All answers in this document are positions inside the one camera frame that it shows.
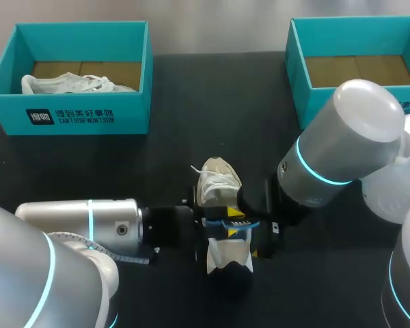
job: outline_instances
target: white sneaker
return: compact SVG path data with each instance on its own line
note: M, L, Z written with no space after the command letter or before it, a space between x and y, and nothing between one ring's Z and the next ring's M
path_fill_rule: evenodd
M54 79L37 79L25 75L21 79L23 94L79 94L88 92L134 92L136 90L123 85L115 85L107 77L79 75L70 72Z
M211 158L197 170L200 178L197 183L196 201L199 206L229 206L237 208L237 192L241 180L232 166L222 158ZM207 229L206 218L202 220ZM208 235L206 269L209 275L239 276L242 271L253 272L251 258L251 229L237 233L236 238L217 240Z

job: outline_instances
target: printed logo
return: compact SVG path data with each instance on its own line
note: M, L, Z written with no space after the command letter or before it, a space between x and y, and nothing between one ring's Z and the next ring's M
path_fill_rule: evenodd
M54 125L48 109L26 109L27 116L33 125Z

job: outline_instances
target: cardboard bottom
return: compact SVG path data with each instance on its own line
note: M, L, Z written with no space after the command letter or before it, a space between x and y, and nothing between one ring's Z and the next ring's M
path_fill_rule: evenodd
M141 62L36 61L32 75L37 79L52 79L67 72L81 76L107 77L116 85L125 85L139 91Z
M401 55L306 57L312 87L338 87L352 79L382 86L410 85L410 73Z

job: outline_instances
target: glowing blue ring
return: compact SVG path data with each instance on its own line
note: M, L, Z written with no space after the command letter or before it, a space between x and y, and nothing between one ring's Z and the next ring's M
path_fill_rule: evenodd
M55 274L55 265L56 265L56 255L55 255L55 247L53 246L52 241L50 238L43 233L44 237L46 237L47 243L49 244L49 249L50 249L50 268L49 268L49 274L47 275L47 281L46 285L44 286L44 290L42 291L41 298L33 311L29 321L27 321L26 325L24 328L31 328L33 324L35 323L36 319L38 319L38 316L40 315L42 308L44 307L44 304L46 303L47 297L49 296L50 289L52 287L53 283L53 276Z
M300 137L301 136L299 136L298 140L296 140L296 153L298 154L299 160L301 161L302 165L304 166L304 168L307 169L307 171L309 171L309 173L311 173L314 177L318 178L320 181L329 183L330 185L343 186L343 185L347 185L352 182L352 181L347 181L347 182L331 181L331 180L325 179L323 176L317 174L314 170L312 170L312 168L308 166L308 164L303 160L301 152L299 151L299 138Z
M402 306L401 302L399 301L398 296L396 296L396 292L395 292L395 288L394 285L392 283L392 257L393 257L393 253L390 256L390 262L389 262L389 281L390 281L390 288L392 289L392 293L395 296L395 300L398 303L399 307L401 308L401 310L404 312L404 314L406 315L406 317L410 320L410 315L407 313L407 311L404 309L404 307Z
M93 200L88 200L88 239L94 241Z
M113 328L115 326L115 323L117 322L117 319L118 319L118 313L115 316L114 322L112 323L112 325L109 326L109 328Z

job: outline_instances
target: screw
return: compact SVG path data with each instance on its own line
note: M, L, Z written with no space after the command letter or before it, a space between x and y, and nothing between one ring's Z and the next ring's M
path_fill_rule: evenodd
M281 164L281 172L284 173L287 171L287 162L282 162Z
M125 234L128 233L128 227L126 227L124 224L120 224L120 225L117 227L117 233L118 233L120 236L124 236Z

